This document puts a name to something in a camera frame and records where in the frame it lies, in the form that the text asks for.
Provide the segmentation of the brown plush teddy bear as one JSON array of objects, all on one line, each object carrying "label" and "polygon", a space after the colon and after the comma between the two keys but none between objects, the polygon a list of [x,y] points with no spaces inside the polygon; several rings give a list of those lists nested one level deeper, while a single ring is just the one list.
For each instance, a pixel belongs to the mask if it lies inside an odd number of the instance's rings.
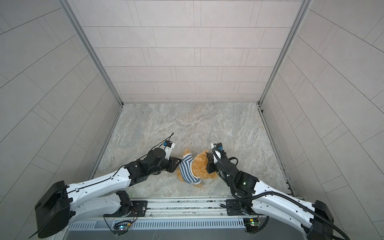
[{"label": "brown plush teddy bear", "polygon": [[[188,154],[188,153],[191,153],[191,151],[186,149],[183,152],[183,156]],[[218,177],[217,173],[208,174],[208,172],[207,172],[208,159],[207,159],[206,153],[209,153],[209,151],[205,150],[205,151],[197,154],[196,156],[193,156],[193,154],[191,153],[193,158],[194,158],[194,161],[192,163],[193,174],[196,177],[200,178],[202,181],[203,180],[209,180],[209,179],[216,179]],[[185,182],[184,179],[182,178],[179,166],[177,167],[175,172],[177,174],[177,178],[180,181]],[[194,187],[201,187],[202,186],[202,181],[201,181],[201,183],[199,185],[193,185],[193,186]]]}]

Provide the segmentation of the blue white striped knit sweater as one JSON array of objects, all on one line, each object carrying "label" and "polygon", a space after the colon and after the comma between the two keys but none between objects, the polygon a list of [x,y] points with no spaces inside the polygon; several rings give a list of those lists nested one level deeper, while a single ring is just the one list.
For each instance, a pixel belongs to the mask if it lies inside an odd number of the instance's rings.
[{"label": "blue white striped knit sweater", "polygon": [[188,184],[199,185],[201,183],[201,179],[196,177],[192,171],[192,163],[194,158],[191,153],[188,153],[183,156],[181,163],[179,164],[179,168],[181,171],[182,178]]}]

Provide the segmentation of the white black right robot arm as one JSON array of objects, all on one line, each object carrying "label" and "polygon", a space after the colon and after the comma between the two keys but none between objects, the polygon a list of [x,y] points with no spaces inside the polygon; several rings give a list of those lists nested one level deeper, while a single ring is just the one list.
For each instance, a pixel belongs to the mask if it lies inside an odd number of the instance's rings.
[{"label": "white black right robot arm", "polygon": [[261,214],[279,220],[300,231],[308,240],[333,239],[334,218],[325,203],[311,203],[282,193],[238,170],[217,151],[209,153],[208,159],[207,171],[219,174],[244,214]]}]

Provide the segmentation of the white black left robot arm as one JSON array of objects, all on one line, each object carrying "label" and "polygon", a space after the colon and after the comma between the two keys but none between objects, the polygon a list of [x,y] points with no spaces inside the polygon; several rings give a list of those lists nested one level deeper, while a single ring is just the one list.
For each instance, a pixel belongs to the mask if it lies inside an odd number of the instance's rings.
[{"label": "white black left robot arm", "polygon": [[172,173],[182,159],[171,156],[172,148],[150,150],[144,159],[121,166],[110,174],[67,185],[59,181],[50,186],[35,205],[40,239],[51,237],[69,224],[98,215],[123,217],[132,212],[126,188],[146,181],[163,171]]}]

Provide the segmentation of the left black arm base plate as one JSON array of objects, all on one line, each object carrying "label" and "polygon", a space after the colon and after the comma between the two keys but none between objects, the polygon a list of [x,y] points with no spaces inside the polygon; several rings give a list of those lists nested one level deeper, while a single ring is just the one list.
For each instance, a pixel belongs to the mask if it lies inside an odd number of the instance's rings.
[{"label": "left black arm base plate", "polygon": [[133,200],[132,209],[130,213],[127,215],[127,217],[143,218],[146,215],[147,207],[148,207],[148,201]]}]

